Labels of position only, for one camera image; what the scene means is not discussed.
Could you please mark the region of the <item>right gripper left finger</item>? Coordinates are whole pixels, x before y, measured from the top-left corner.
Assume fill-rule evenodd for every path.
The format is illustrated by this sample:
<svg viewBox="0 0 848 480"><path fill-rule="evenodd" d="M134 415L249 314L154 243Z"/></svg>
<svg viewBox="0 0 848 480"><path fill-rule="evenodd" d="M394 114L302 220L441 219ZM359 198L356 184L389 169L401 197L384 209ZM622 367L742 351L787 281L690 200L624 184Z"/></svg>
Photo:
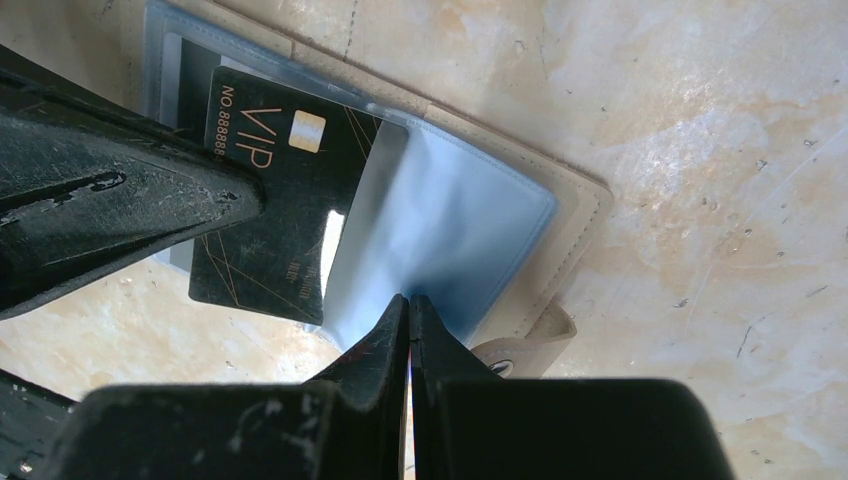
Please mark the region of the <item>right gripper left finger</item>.
<svg viewBox="0 0 848 480"><path fill-rule="evenodd" d="M403 477L409 301L395 295L376 325L305 384L324 395L317 479Z"/></svg>

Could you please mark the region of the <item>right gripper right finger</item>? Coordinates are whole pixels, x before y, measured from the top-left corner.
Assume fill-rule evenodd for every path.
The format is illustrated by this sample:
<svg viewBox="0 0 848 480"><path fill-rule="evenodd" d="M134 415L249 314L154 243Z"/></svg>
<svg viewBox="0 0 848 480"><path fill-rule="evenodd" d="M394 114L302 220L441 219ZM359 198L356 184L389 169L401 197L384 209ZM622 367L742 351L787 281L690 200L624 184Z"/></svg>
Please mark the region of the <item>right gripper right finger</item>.
<svg viewBox="0 0 848 480"><path fill-rule="evenodd" d="M509 391L445 327L426 296L410 300L410 360L418 479L507 479L494 404Z"/></svg>

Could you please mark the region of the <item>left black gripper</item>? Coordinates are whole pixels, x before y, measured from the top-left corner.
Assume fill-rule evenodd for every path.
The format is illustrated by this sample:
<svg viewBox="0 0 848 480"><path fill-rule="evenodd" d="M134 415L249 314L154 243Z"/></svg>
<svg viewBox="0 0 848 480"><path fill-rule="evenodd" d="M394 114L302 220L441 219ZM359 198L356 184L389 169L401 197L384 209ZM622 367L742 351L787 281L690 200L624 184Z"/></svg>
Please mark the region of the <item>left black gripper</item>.
<svg viewBox="0 0 848 480"><path fill-rule="evenodd" d="M258 177L1 51L1 316L257 217Z"/></svg>

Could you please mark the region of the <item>beige card holder wallet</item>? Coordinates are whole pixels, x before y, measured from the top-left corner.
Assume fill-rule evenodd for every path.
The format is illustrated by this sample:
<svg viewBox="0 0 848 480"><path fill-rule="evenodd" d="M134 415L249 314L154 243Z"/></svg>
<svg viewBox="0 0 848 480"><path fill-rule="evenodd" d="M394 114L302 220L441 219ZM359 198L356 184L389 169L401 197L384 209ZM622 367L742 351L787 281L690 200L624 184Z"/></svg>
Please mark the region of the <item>beige card holder wallet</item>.
<svg viewBox="0 0 848 480"><path fill-rule="evenodd" d="M392 295L421 294L501 376L538 377L563 353L576 330L554 297L610 210L607 188L214 2L150 1L144 16L143 109L156 120L168 33L381 119L315 334L346 350Z"/></svg>

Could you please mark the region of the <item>black VIP credit card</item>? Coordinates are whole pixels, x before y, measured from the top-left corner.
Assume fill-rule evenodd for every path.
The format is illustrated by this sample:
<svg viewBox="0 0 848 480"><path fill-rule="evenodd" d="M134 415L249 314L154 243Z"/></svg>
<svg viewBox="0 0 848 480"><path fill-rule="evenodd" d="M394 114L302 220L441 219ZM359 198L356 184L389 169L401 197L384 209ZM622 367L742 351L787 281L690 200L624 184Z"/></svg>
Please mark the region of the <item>black VIP credit card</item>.
<svg viewBox="0 0 848 480"><path fill-rule="evenodd" d="M198 237L188 295L321 325L329 273L382 121L228 66L211 76L205 145L258 176L256 218Z"/></svg>

